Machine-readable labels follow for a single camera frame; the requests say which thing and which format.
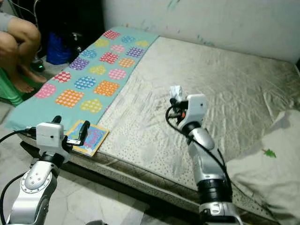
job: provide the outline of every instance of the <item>tiled floor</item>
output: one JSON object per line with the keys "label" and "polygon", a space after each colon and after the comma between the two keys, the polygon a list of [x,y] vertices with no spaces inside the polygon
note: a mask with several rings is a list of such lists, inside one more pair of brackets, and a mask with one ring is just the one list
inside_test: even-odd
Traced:
{"label": "tiled floor", "polygon": [[[0,102],[0,123],[13,107]],[[10,133],[0,125],[0,137]],[[0,144],[0,191],[15,176],[28,170],[32,157],[19,145],[16,135]],[[19,181],[7,190],[4,213],[7,217],[19,192]],[[92,220],[109,225],[187,225],[148,204],[66,171],[61,171],[52,195],[46,225],[84,225]]]}

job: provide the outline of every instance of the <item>teal blanket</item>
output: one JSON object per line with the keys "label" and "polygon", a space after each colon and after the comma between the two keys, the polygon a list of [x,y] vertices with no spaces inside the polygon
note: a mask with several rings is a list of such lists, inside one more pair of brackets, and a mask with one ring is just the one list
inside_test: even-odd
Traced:
{"label": "teal blanket", "polygon": [[62,116],[65,130],[78,120],[97,124],[158,36],[115,27],[106,31],[37,94],[18,105],[6,122],[13,130]]}

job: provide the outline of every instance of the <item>green leaf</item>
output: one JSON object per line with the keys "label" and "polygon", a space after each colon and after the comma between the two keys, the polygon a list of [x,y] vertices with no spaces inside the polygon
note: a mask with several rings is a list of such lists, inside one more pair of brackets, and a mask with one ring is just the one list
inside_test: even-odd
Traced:
{"label": "green leaf", "polygon": [[264,154],[265,154],[266,156],[269,156],[269,157],[271,157],[271,158],[276,158],[276,154],[275,154],[275,152],[273,152],[273,151],[272,151],[272,150],[270,150],[270,149],[268,149],[268,150],[264,151]]}

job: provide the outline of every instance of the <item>purple square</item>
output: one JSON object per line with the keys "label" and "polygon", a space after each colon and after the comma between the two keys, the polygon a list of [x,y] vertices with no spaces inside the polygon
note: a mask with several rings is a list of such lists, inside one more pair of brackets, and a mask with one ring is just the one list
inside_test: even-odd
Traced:
{"label": "purple square", "polygon": [[90,61],[87,60],[83,60],[79,57],[77,57],[71,64],[70,64],[70,68],[71,69],[75,69],[75,70],[83,70]]}
{"label": "purple square", "polygon": [[126,53],[126,55],[138,58],[144,53],[144,51],[145,50],[143,50],[142,48],[133,47]]}

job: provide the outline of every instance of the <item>robotic arm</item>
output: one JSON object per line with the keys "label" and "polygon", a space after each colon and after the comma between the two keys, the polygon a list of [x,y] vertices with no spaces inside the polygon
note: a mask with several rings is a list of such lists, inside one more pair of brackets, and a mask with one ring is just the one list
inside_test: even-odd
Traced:
{"label": "robotic arm", "polygon": [[[232,203],[232,188],[225,162],[210,134],[202,127],[207,111],[205,95],[188,95],[187,100],[182,101],[180,86],[171,87],[170,93],[172,106],[166,112],[166,119],[171,127],[187,137],[200,197],[201,224],[242,225]],[[169,122],[170,118],[177,118],[177,127]]]}
{"label": "robotic arm", "polygon": [[20,192],[7,224],[44,224],[49,201],[57,186],[60,167],[69,160],[73,145],[83,145],[90,123],[85,121],[76,140],[69,140],[63,134],[61,117],[56,116],[51,123],[40,123],[28,128],[36,136],[41,158],[22,177]]}

